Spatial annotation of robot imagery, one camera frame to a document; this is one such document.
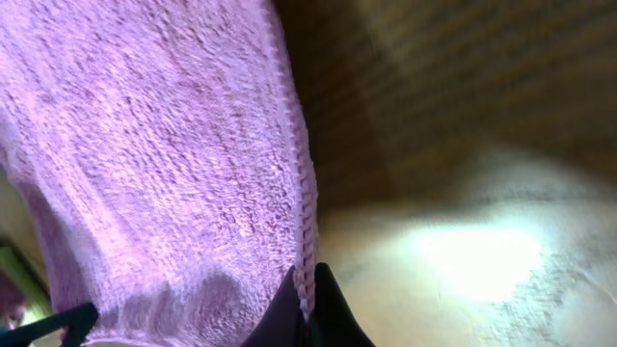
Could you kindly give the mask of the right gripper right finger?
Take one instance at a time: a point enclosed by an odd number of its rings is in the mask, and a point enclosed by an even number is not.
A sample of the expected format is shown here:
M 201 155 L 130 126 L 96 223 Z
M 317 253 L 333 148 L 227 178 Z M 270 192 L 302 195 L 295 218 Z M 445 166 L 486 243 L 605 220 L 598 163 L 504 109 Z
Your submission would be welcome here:
M 315 283 L 315 306 L 308 324 L 308 346 L 374 347 L 356 321 L 328 264 L 317 264 Z

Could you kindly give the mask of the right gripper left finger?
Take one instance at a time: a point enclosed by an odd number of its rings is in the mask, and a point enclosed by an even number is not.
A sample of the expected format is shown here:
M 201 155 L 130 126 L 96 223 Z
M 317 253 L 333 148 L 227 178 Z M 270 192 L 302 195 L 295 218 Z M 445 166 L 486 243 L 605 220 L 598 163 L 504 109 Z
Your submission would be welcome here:
M 302 347 L 303 315 L 291 267 L 256 328 L 242 347 Z

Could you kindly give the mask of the purple microfiber cloth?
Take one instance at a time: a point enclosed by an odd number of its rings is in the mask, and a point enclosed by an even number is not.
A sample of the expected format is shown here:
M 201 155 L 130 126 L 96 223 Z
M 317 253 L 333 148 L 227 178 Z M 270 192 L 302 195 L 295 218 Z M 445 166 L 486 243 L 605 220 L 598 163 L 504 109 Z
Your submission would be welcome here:
M 316 182 L 273 4 L 5 1 L 1 163 L 88 341 L 237 346 L 314 306 Z

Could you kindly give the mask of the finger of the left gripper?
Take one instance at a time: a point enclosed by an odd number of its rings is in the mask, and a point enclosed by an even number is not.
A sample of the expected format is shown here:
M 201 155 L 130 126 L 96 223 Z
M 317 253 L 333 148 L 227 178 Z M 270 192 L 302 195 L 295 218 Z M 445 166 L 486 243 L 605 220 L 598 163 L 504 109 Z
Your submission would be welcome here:
M 94 327 L 99 313 L 92 303 L 54 314 L 35 323 L 1 333 L 1 347 L 27 347 L 35 340 L 65 328 L 61 347 L 81 346 Z

